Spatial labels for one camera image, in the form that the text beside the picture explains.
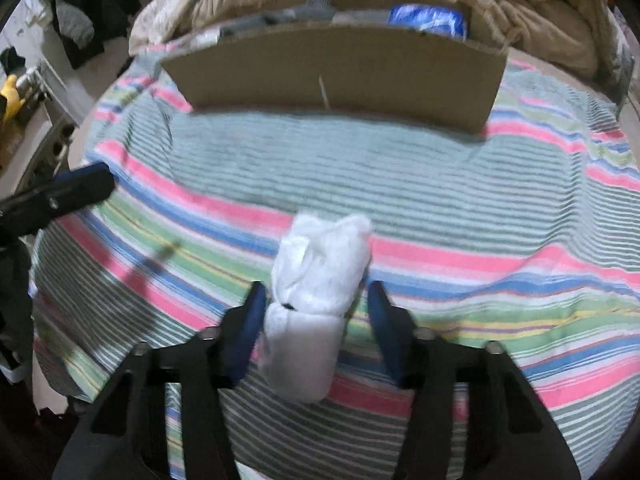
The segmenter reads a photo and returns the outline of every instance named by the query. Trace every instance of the yellow toy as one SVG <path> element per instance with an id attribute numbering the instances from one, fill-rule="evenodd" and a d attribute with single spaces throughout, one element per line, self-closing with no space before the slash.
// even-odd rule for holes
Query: yellow toy
<path id="1" fill-rule="evenodd" d="M 2 123 L 6 123 L 10 119 L 13 119 L 26 102 L 25 99 L 20 99 L 20 95 L 15 89 L 17 81 L 18 78 L 11 74 L 4 82 L 2 89 L 0 89 L 0 95 L 4 96 L 6 99 L 6 108 L 4 110 L 4 116 L 2 117 Z"/>

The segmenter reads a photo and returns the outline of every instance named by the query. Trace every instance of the striped bedsheet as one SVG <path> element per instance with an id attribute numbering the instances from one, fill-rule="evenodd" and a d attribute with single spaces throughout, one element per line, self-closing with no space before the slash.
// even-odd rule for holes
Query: striped bedsheet
<path id="1" fill-rule="evenodd" d="M 375 228 L 367 279 L 450 340 L 503 341 L 583 478 L 596 470 L 640 395 L 640 174 L 609 107 L 510 64 L 477 137 L 327 114 L 196 114 L 162 55 L 137 58 L 96 113 L 86 160 L 110 165 L 113 196 L 37 241 L 35 350 L 57 391 L 92 399 L 135 343 L 176 344 L 217 323 L 250 282 L 268 282 L 297 211 L 359 212 Z M 323 402 L 278 399 L 254 366 L 223 394 L 242 475 L 275 480 L 389 478 L 410 401 L 385 374 L 364 296 Z M 169 388 L 176 478 L 179 405 Z M 461 466 L 457 452 L 450 476 Z"/>

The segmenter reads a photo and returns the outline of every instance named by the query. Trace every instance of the blue plastic package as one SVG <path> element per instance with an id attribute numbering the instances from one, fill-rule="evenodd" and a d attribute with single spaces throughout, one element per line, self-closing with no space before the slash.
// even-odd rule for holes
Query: blue plastic package
<path id="1" fill-rule="evenodd" d="M 466 40 L 464 16 L 458 10 L 446 7 L 419 4 L 398 5 L 391 9 L 387 23 Z"/>

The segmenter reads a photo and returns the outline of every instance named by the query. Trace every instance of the cardboard box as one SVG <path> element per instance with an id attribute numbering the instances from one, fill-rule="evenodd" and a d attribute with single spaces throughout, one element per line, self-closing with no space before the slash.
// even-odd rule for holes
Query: cardboard box
<path id="1" fill-rule="evenodd" d="M 376 8 L 341 5 L 358 2 Z M 407 28 L 305 23 L 238 34 L 162 65 L 196 109 L 330 110 L 478 133 L 506 54 Z"/>

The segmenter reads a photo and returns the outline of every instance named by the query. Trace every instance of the striped cloth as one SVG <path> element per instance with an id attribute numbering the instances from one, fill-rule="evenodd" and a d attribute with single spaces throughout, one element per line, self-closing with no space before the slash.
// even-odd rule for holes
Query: striped cloth
<path id="1" fill-rule="evenodd" d="M 640 173 L 609 107 L 510 64 L 477 137 L 326 114 L 195 114 L 161 56 L 139 57 L 100 102 L 86 160 L 110 165 L 113 196 L 37 241 L 35 349 L 55 389 L 92 399 L 135 343 L 176 344 L 217 323 L 250 282 L 268 282 L 297 211 L 363 213 L 375 228 L 367 279 L 449 340 L 501 340 L 582 476 L 596 470 L 640 392 Z M 364 296 L 323 402 L 280 400 L 255 366 L 223 394 L 242 475 L 276 480 L 389 478 L 410 402 L 385 374 Z"/>

